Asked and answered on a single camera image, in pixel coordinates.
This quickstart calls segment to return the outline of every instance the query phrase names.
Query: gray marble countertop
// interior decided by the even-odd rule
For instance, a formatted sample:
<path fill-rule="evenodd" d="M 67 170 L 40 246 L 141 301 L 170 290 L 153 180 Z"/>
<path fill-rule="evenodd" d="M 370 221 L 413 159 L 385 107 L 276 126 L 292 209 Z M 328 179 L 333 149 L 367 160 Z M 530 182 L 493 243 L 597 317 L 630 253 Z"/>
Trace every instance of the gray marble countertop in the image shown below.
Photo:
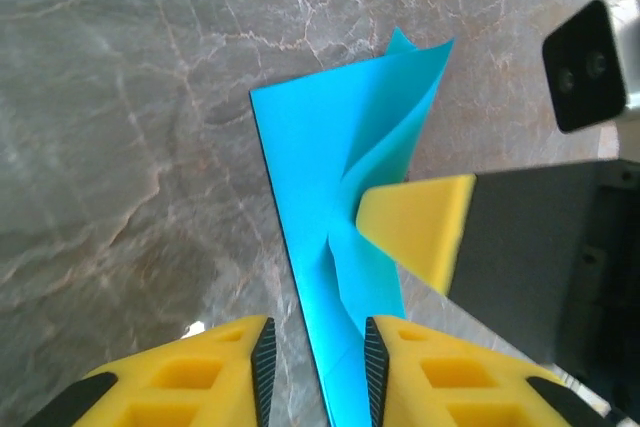
<path fill-rule="evenodd" d="M 275 317 L 272 425 L 326 425 L 249 89 L 457 38 L 410 177 L 594 157 L 541 41 L 587 0 L 0 0 L 0 424 L 91 368 Z M 413 320 L 504 343 L 403 273 Z"/>

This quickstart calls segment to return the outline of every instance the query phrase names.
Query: folded paper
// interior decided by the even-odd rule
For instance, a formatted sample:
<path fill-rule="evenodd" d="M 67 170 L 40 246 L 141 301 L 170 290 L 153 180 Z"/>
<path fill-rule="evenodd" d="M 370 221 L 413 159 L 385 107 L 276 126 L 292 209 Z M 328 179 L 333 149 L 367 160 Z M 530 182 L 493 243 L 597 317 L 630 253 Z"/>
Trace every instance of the folded paper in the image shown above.
<path fill-rule="evenodd" d="M 418 50 L 396 30 L 383 57 L 251 92 L 334 427 L 371 425 L 366 318 L 404 317 L 394 262 L 356 230 L 358 204 L 406 175 L 452 46 Z"/>

